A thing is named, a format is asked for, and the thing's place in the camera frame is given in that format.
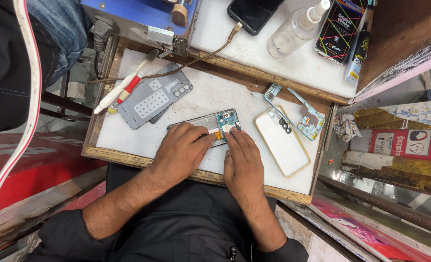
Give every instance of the gray phone back panel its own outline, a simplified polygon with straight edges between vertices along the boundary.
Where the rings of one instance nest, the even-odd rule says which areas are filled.
[[[158,74],[177,68],[176,63],[170,63]],[[193,85],[181,71],[162,77],[149,78],[139,84],[119,105],[118,112],[134,130],[186,95],[191,89],[193,89]]]

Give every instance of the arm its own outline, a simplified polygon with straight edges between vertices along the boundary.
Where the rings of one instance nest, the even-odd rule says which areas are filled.
[[[83,209],[84,224],[94,239],[116,233],[143,206],[158,198],[198,169],[215,140],[205,127],[174,125],[154,162],[130,181]]]
[[[202,161],[214,135],[189,123],[173,126],[154,162],[83,210],[63,211],[39,231],[43,241],[26,261],[101,261],[118,231],[143,206],[187,178]]]
[[[256,261],[306,261],[308,254],[297,241],[288,239],[264,195],[264,166],[254,140],[245,131],[225,133],[224,181],[243,211],[253,232]]]

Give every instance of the crumpled paper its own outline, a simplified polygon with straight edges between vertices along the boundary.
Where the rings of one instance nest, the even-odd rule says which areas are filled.
[[[354,136],[361,137],[356,123],[352,121],[354,119],[355,117],[349,114],[335,116],[333,129],[335,129],[336,135],[345,142],[349,142]]]

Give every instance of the smartphone box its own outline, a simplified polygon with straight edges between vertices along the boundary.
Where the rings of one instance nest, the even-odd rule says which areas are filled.
[[[366,7],[367,1],[335,0],[324,21],[314,50],[335,63],[346,64]]]

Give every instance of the spray bottle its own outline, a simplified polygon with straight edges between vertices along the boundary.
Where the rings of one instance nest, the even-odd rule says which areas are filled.
[[[296,9],[269,38],[269,53],[277,59],[283,59],[311,40],[329,7],[329,0],[321,0],[315,7]]]

